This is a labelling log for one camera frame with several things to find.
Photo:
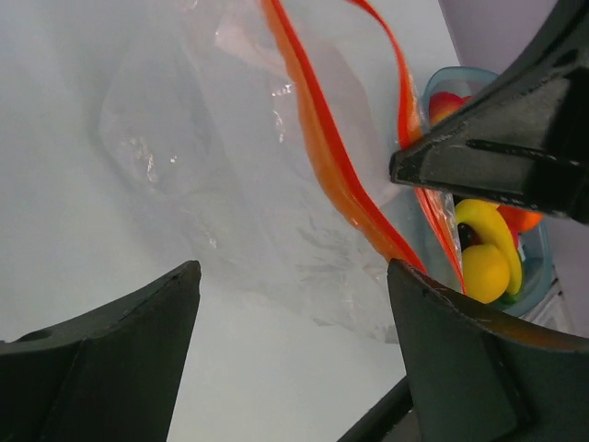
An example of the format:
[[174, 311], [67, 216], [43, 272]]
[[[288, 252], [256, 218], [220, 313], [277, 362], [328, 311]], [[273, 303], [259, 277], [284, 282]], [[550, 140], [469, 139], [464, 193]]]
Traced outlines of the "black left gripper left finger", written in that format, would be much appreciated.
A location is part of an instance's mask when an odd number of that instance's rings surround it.
[[76, 318], [1, 344], [4, 441], [165, 441], [196, 320], [188, 261]]

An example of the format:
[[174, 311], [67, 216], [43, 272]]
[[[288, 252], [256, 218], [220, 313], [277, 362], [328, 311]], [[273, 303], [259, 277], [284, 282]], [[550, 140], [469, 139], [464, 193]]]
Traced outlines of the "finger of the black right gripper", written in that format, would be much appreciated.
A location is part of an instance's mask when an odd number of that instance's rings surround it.
[[587, 224], [587, 2], [559, 1], [498, 78], [393, 155], [390, 178]]

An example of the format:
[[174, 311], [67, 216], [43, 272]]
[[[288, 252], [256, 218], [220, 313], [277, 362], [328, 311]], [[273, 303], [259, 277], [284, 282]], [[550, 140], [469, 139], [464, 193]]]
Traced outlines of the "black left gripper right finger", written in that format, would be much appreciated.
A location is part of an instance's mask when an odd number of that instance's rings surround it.
[[422, 440], [587, 440], [587, 339], [487, 307], [402, 261], [387, 283]]

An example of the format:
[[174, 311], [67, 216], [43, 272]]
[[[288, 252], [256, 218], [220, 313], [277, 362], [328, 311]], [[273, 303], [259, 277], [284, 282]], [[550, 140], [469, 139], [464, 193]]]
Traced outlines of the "yellow toy banana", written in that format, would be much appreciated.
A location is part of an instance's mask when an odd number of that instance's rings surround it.
[[510, 271], [506, 292], [515, 297], [523, 285], [523, 267], [511, 231], [495, 204], [465, 199], [456, 206], [458, 224], [470, 226], [484, 243], [495, 246], [507, 260]]

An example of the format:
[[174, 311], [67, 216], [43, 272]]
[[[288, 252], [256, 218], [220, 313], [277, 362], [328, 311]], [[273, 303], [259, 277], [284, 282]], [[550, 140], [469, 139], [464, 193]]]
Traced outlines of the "red toy apple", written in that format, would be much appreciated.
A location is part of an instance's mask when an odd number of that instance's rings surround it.
[[441, 122], [471, 99], [471, 96], [458, 96], [442, 91], [431, 95], [428, 105], [429, 123], [431, 126]]

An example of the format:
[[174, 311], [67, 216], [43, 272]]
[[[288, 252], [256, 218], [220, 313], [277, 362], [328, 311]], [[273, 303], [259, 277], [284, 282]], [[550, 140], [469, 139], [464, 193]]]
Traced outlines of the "yellow toy lemon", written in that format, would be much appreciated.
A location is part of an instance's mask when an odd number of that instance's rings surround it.
[[473, 245], [462, 253], [466, 295], [482, 304], [497, 300], [510, 282], [510, 269], [501, 252], [491, 244]]

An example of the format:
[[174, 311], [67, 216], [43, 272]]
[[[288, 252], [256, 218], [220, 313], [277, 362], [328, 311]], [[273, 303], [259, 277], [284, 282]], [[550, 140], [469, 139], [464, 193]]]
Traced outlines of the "clear orange-zipper zip bag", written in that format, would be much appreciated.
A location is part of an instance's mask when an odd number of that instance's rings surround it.
[[111, 1], [98, 137], [143, 211], [227, 294], [379, 340], [394, 259], [461, 286], [448, 195], [391, 183], [415, 106], [395, 55], [383, 139], [306, 1]]

